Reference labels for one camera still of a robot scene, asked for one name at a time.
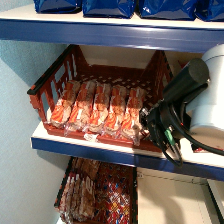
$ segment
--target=white shelf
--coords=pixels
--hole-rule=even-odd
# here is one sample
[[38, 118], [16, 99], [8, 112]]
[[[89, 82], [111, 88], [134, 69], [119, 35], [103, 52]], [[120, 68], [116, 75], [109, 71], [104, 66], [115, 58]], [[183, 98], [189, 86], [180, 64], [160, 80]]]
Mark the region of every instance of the white shelf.
[[153, 20], [141, 19], [134, 14], [131, 19], [116, 18], [84, 18], [83, 13], [75, 14], [41, 14], [36, 13], [34, 4], [11, 9], [0, 13], [1, 19], [13, 20], [36, 20], [36, 21], [54, 21], [66, 23], [98, 23], [98, 24], [119, 24], [119, 25], [141, 25], [156, 27], [175, 27], [175, 28], [199, 28], [199, 29], [224, 29], [224, 23], [203, 22], [199, 19], [195, 21], [171, 21], [171, 20]]
[[139, 224], [219, 223], [206, 185], [148, 175], [137, 181]]
[[223, 181], [224, 158], [207, 152], [193, 153], [186, 139], [181, 140], [181, 169], [162, 153], [49, 135], [42, 122], [33, 133], [31, 144], [34, 149]]
[[224, 182], [208, 180], [208, 183], [224, 219]]
[[121, 46], [203, 53], [224, 43], [224, 23], [83, 18], [77, 14], [38, 14], [34, 4], [0, 13], [0, 39]]

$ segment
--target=blue shelf edge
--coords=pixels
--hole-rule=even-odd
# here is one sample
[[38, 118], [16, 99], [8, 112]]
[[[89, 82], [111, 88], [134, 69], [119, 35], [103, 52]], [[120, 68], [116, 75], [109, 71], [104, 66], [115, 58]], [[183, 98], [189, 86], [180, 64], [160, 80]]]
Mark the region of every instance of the blue shelf edge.
[[0, 39], [204, 53], [224, 29], [0, 19]]
[[31, 137], [31, 142], [32, 148], [37, 150], [224, 181], [224, 169], [219, 167], [184, 162], [183, 167], [178, 168], [166, 159], [153, 156], [110, 151], [34, 137]]

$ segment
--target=blue package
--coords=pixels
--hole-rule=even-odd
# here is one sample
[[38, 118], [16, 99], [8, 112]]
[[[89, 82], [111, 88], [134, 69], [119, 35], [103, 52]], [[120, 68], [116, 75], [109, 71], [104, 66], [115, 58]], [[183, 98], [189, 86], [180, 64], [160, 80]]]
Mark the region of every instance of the blue package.
[[194, 20], [198, 0], [139, 0], [142, 18]]
[[83, 15], [87, 17], [131, 18], [136, 0], [83, 0]]
[[36, 12], [69, 13], [81, 10], [82, 0], [34, 0]]
[[199, 0], [196, 15], [203, 21], [224, 21], [224, 0]]

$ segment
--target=white wall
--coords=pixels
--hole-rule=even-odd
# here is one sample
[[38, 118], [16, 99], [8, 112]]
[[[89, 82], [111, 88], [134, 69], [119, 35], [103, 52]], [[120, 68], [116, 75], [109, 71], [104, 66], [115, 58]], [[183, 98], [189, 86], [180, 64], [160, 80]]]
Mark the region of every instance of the white wall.
[[[1, 0], [0, 11], [33, 3]], [[65, 49], [63, 45], [0, 40], [0, 223], [54, 224], [54, 201], [67, 156], [31, 149], [39, 123], [26, 94]]]

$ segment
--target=crate handle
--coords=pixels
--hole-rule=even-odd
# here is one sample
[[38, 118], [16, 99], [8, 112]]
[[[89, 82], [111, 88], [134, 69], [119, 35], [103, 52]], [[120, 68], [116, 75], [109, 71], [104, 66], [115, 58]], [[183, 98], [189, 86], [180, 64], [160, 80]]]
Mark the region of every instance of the crate handle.
[[35, 84], [27, 91], [28, 95], [36, 95], [44, 83], [49, 79], [53, 72], [60, 66], [66, 56], [73, 49], [73, 45], [69, 45], [64, 52], [57, 58], [57, 60], [47, 69], [47, 71], [35, 82]]

